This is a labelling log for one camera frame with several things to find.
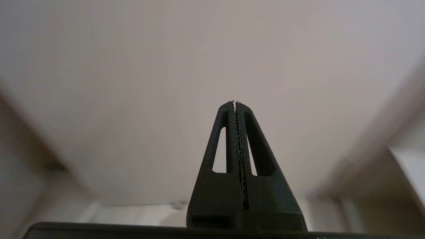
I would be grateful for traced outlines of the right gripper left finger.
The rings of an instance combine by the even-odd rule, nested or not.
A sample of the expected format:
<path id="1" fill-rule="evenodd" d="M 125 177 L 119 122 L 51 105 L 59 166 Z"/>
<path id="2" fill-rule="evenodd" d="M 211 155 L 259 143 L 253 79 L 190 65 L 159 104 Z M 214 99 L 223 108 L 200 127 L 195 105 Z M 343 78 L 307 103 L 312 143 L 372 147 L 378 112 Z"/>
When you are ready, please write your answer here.
<path id="1" fill-rule="evenodd" d="M 213 170 L 221 130 L 225 129 L 224 173 Z M 248 206 L 245 165 L 235 103 L 219 107 L 187 208 L 187 227 L 243 230 Z"/>

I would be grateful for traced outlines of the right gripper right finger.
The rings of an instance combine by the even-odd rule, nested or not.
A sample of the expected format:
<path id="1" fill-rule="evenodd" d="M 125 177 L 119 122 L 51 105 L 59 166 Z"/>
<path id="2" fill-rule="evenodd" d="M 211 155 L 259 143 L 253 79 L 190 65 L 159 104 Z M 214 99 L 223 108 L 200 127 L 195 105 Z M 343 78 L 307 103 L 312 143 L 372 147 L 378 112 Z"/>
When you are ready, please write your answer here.
<path id="1" fill-rule="evenodd" d="M 303 213 L 253 111 L 237 102 L 234 120 L 243 204 L 235 222 L 241 228 L 306 232 Z"/>

